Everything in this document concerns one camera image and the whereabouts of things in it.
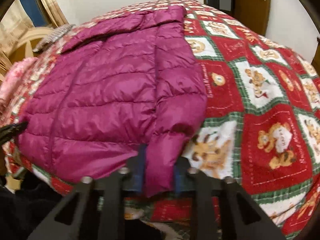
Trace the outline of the magenta quilted down jacket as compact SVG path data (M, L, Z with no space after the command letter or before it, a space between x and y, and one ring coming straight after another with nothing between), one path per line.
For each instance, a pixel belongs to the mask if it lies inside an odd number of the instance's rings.
M174 165L204 121L202 70L179 5L104 20L67 42L28 100L20 153L57 178L108 176L146 145L143 190L172 189Z

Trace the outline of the pink floral blanket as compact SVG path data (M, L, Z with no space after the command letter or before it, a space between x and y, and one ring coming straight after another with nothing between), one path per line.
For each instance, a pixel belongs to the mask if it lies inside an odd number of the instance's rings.
M15 89L23 81L26 71L37 61L37 57L28 57L15 62L1 84L1 114L8 106Z

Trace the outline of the beige wooden headboard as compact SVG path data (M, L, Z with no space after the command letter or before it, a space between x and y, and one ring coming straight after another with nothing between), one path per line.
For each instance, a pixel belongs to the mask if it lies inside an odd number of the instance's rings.
M34 27L29 29L18 40L17 44L9 53L8 59L13 64L22 61L28 57L38 57L42 52L33 52L37 44L47 35L53 32L53 28L48 27Z

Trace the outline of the striped grey pillow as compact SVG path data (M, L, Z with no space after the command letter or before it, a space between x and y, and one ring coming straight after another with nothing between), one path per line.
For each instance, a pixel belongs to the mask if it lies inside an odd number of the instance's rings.
M46 50L48 47L53 45L56 41L58 41L61 37L66 35L71 29L74 27L74 24L64 24L56 29L54 31L44 37L33 49L33 53L39 53L41 51Z

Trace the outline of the window with blue pane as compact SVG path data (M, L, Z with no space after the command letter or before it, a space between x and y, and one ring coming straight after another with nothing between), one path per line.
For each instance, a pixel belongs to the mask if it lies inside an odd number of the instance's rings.
M20 0L20 2L35 27L47 26L47 21L40 11L36 0Z

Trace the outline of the beige patterned curtain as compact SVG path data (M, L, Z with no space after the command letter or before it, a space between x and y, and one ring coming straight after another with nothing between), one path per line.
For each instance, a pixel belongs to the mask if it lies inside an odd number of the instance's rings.
M56 0L40 0L50 21L55 27L68 24L68 21Z

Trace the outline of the brown wooden door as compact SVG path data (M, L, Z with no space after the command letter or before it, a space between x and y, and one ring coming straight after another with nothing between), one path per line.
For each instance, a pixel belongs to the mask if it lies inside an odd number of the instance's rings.
M271 0L235 0L234 18L259 35L265 35Z

